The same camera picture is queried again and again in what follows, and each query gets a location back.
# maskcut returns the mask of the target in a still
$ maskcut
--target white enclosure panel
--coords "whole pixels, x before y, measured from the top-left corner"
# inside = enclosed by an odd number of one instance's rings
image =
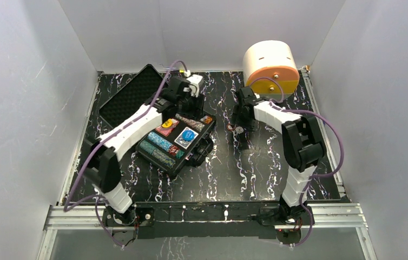
[[[59,0],[97,70],[241,70],[254,43],[282,40],[311,64],[345,0]]]
[[[361,203],[376,254],[408,259],[408,1],[347,0],[312,81],[344,138],[346,191]]]
[[[96,79],[57,0],[0,0],[0,259],[35,259]]]
[[[286,42],[297,66],[314,60],[345,0],[160,1],[167,61],[191,70],[242,70],[264,40]]]
[[[159,0],[59,0],[94,66],[138,72],[147,63],[169,66]]]

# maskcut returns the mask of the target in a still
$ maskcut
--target black foam lining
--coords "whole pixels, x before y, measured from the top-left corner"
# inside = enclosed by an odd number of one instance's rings
[[[118,126],[156,92],[162,79],[151,64],[146,65],[99,109],[99,115],[110,126]]]

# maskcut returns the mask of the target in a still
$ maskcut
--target poker chip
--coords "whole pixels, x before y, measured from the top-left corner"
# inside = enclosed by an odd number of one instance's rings
[[[172,119],[168,119],[166,122],[164,122],[161,127],[162,128],[169,128],[172,126]]]
[[[201,123],[201,122],[194,121],[194,120],[188,119],[188,118],[184,118],[184,117],[182,117],[182,116],[179,115],[179,114],[175,114],[175,117],[176,117],[177,119],[182,120],[182,121],[185,122],[188,126],[191,126],[191,128],[196,129],[196,130],[198,130],[199,132],[202,131],[202,130],[204,129],[204,127],[206,126],[206,125],[204,125],[204,124]]]
[[[171,147],[171,143],[169,141],[167,141],[166,139],[162,138],[161,136],[159,136],[158,134],[156,134],[155,132],[150,132],[147,136],[148,140],[150,140],[151,142],[153,142],[154,144],[158,145],[159,147],[161,147],[163,150],[168,151],[169,148]]]
[[[194,139],[194,133],[191,130],[185,130],[182,133],[182,137],[185,141],[192,141]]]
[[[158,148],[153,146],[147,141],[141,141],[140,142],[140,147],[143,148],[147,153],[151,154],[154,158],[156,158],[159,162],[162,164],[166,165],[169,168],[172,168],[175,164],[174,159],[170,158],[167,156],[165,153],[161,152]]]
[[[208,115],[205,115],[203,118],[201,118],[201,121],[208,124],[210,122],[212,122],[212,118]]]
[[[175,156],[175,157],[177,157],[177,158],[180,159],[180,158],[183,156],[184,152],[181,151],[177,146],[172,145],[172,146],[169,148],[169,154],[170,154],[170,155],[173,155],[173,156]]]

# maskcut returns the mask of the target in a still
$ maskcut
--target white cylinder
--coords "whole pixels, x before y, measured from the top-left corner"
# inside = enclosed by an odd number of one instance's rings
[[[282,86],[284,93],[291,94],[299,82],[295,60],[285,42],[262,41],[252,45],[244,54],[242,67],[246,86],[257,78],[269,77]],[[252,89],[259,94],[280,93],[267,80],[257,81]]]

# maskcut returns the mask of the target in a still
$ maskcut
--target glass panel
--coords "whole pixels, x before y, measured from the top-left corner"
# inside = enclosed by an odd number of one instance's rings
[[[355,228],[314,229],[291,251],[258,237],[139,239],[124,251],[100,230],[59,230],[51,259],[365,259]]]

